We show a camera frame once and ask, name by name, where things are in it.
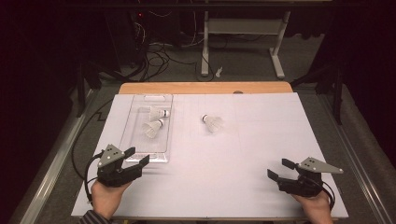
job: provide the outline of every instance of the shuttlecock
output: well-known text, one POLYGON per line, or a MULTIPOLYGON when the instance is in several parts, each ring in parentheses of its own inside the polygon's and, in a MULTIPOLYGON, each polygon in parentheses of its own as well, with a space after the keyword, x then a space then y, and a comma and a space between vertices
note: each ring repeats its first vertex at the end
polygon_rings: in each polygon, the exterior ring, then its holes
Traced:
POLYGON ((206 124, 207 129, 212 133, 217 132, 221 128, 222 119, 219 117, 203 115, 202 121, 206 124))
POLYGON ((169 111, 157 108, 155 106, 151 106, 149 108, 149 121, 154 121, 160 118, 168 118, 169 117, 169 111))
POLYGON ((154 120, 143 124, 145 134, 149 138, 154 138, 158 130, 163 126, 163 119, 154 120))

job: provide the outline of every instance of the white object on floor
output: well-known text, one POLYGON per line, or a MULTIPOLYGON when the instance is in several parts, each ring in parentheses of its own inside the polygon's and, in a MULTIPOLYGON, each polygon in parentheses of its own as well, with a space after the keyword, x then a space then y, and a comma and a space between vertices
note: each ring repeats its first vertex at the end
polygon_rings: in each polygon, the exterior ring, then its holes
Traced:
POLYGON ((218 69, 216 72, 216 77, 220 77, 220 73, 222 72, 222 67, 218 69))

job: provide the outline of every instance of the black cable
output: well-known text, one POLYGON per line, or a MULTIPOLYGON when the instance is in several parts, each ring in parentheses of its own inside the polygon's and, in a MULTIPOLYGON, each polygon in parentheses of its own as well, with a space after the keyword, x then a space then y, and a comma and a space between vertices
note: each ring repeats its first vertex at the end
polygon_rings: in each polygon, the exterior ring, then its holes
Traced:
POLYGON ((137 76, 139 73, 141 73, 145 67, 146 67, 146 61, 142 60, 142 62, 139 64, 139 66, 136 68, 136 70, 134 70, 133 72, 131 72, 129 75, 126 75, 126 77, 135 77, 137 76))
POLYGON ((321 186, 315 180, 307 178, 307 177, 305 178, 305 180, 308 180, 309 182, 311 182, 314 185, 318 186, 319 188, 321 188, 329 196, 329 199, 330 199, 329 206, 330 206, 330 211, 332 211, 332 208, 334 207, 334 204, 335 204, 335 195, 334 195, 334 191, 332 191, 332 188, 326 182, 322 181, 322 183, 325 184, 330 189, 330 191, 332 192, 332 195, 331 195, 328 190, 326 190, 323 186, 321 186))
POLYGON ((229 38, 237 39, 237 40, 243 40, 245 42, 252 42, 252 41, 257 41, 257 40, 259 40, 259 39, 261 39, 262 37, 265 37, 265 36, 266 35, 259 35, 258 37, 253 38, 253 39, 247 39, 247 38, 241 38, 241 37, 235 37, 235 36, 230 36, 229 38))
MULTIPOLYGON (((208 82, 208 81, 212 81, 214 78, 215 78, 215 73, 213 72, 213 69, 212 69, 212 67, 210 66, 210 63, 207 61, 207 59, 205 59, 205 57, 204 57, 204 55, 202 55, 202 58, 205 60, 205 62, 208 64, 208 67, 209 67, 209 70, 210 70, 210 74, 211 74, 211 78, 209 79, 209 80, 203 80, 203 79, 200 79, 200 78, 198 78, 198 76, 196 75, 196 71, 197 71, 197 62, 194 62, 194 63, 184 63, 184 62, 181 62, 181 61, 178 61, 178 60, 175 60, 175 59, 173 59, 172 57, 170 57, 167 53, 166 53, 166 49, 165 49, 165 47, 164 47, 164 44, 163 44, 163 47, 162 48, 160 48, 160 50, 163 50, 163 52, 161 52, 161 53, 163 53, 165 56, 166 56, 166 59, 168 60, 168 61, 172 61, 172 62, 175 62, 175 63, 181 63, 181 64, 187 64, 187 65, 194 65, 194 68, 195 68, 195 71, 194 71, 194 74, 195 74, 195 78, 198 80, 198 81, 201 81, 201 82, 208 82)), ((151 77, 155 77, 155 76, 158 76, 159 74, 155 74, 155 75, 151 75, 151 76, 148 76, 146 79, 144 79, 144 80, 148 80, 148 79, 150 79, 151 77)))
POLYGON ((330 191, 332 192, 332 195, 330 195, 330 192, 327 191, 325 188, 323 188, 323 191, 326 192, 327 195, 329 195, 329 198, 330 198, 330 211, 332 211, 332 208, 334 207, 334 204, 335 204, 334 191, 332 191, 332 188, 326 182, 323 182, 323 184, 325 184, 330 189, 330 191))
POLYGON ((209 48, 211 48, 211 49, 226 49, 227 48, 227 46, 228 46, 228 37, 227 37, 227 35, 213 35, 212 36, 212 38, 213 37, 221 37, 222 39, 224 39, 224 46, 222 46, 222 47, 213 47, 213 46, 208 46, 209 48))
POLYGON ((87 194, 88 202, 92 203, 92 195, 90 194, 90 190, 88 189, 88 171, 90 170, 91 163, 93 163, 94 160, 99 159, 102 157, 104 151, 100 152, 99 154, 94 155, 87 163, 87 166, 85 167, 85 176, 84 176, 84 188, 85 188, 85 193, 87 194))
POLYGON ((149 72, 149 59, 147 54, 145 55, 144 60, 146 61, 147 66, 145 72, 142 74, 142 77, 139 78, 139 82, 143 82, 143 80, 146 78, 147 73, 149 72))
POLYGON ((80 138, 82 132, 84 132, 85 128, 88 126, 88 124, 90 123, 90 121, 93 119, 93 117, 95 115, 99 115, 98 121, 104 121, 105 119, 101 119, 102 117, 102 112, 99 112, 103 107, 105 107, 108 103, 110 103, 111 101, 113 101, 113 99, 105 102, 103 105, 101 105, 91 116, 90 118, 87 120, 87 122, 84 124, 84 126, 80 129, 80 131, 78 132, 78 135, 76 136, 76 140, 73 143, 72 146, 72 151, 71 151, 71 160, 72 160, 72 164, 73 164, 73 168, 76 171, 76 174, 82 179, 84 180, 84 176, 78 171, 78 168, 76 166, 76 162, 74 160, 74 153, 75 153, 75 148, 76 148, 76 143, 78 141, 78 139, 80 138))
POLYGON ((91 183, 93 180, 95 180, 95 179, 97 179, 97 178, 98 178, 98 177, 94 177, 94 178, 90 179, 90 180, 87 182, 87 184, 91 183))
POLYGON ((142 76, 142 78, 139 81, 149 81, 152 77, 156 77, 159 74, 163 73, 167 69, 167 67, 169 66, 169 61, 172 61, 172 62, 175 62, 175 63, 187 64, 187 65, 193 64, 194 67, 195 67, 195 73, 196 73, 196 64, 197 64, 197 62, 184 63, 184 62, 175 60, 172 57, 170 57, 169 54, 166 53, 166 49, 165 49, 164 43, 162 45, 158 45, 158 46, 161 46, 161 48, 156 50, 156 51, 148 51, 148 53, 152 53, 152 54, 156 55, 156 57, 152 57, 152 58, 148 59, 148 64, 151 65, 151 66, 158 67, 157 71, 155 73, 153 73, 152 75, 149 75, 148 73, 146 73, 144 76, 142 76), (153 64, 151 61, 155 60, 155 59, 162 60, 162 63, 153 64))

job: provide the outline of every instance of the striped sleeve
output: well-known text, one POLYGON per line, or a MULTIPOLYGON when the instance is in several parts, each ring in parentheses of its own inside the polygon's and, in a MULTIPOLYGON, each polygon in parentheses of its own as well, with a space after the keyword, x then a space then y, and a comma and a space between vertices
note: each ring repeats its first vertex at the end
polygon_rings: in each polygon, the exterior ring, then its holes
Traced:
POLYGON ((101 215, 89 210, 78 222, 78 224, 111 224, 101 215))

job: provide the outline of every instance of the human hand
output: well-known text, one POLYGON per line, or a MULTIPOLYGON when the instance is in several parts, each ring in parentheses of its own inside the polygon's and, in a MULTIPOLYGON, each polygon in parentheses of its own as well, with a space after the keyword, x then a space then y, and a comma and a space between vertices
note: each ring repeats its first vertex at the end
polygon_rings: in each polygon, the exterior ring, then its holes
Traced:
POLYGON ((332 223, 329 196, 324 191, 313 198, 305 198, 294 194, 291 194, 291 196, 303 206, 305 215, 312 224, 332 223))
POLYGON ((119 208, 123 192, 131 184, 129 182, 117 188, 109 188, 96 180, 91 187, 93 211, 110 220, 119 208))

